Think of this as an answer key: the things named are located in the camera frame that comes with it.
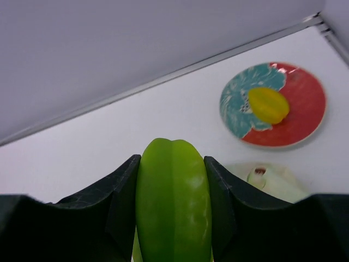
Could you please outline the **light green plastic bag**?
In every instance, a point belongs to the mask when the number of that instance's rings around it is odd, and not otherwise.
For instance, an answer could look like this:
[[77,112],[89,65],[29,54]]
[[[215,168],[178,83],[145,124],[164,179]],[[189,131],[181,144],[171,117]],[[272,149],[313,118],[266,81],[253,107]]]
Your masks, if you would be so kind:
[[311,195],[291,169],[283,165],[245,162],[225,165],[225,168],[264,193],[288,203],[296,203]]

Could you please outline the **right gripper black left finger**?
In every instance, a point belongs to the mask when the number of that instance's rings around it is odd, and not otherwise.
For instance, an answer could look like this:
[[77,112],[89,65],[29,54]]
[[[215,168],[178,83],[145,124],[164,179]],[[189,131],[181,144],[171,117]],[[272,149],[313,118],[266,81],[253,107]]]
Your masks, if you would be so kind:
[[140,160],[57,203],[1,195],[1,261],[130,261]]

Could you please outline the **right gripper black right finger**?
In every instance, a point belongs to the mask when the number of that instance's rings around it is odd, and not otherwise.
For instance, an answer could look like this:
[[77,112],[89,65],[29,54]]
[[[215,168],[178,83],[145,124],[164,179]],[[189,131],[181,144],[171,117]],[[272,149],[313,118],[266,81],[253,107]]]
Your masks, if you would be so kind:
[[215,261],[348,261],[348,195],[291,204],[204,158]]

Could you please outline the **yellow fake fruit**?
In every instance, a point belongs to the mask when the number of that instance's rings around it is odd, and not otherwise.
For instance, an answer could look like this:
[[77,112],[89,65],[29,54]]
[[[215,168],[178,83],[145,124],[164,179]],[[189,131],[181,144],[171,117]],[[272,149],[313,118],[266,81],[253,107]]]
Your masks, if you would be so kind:
[[251,89],[248,100],[256,117],[269,124],[282,122],[290,112],[287,99],[280,92],[268,87]]

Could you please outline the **green fake fruit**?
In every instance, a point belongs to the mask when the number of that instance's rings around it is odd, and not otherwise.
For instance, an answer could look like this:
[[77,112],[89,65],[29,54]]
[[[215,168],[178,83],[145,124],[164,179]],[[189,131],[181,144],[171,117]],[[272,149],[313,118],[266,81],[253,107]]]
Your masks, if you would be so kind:
[[212,209],[203,158],[185,140],[154,139],[137,174],[135,199],[143,261],[210,261]]

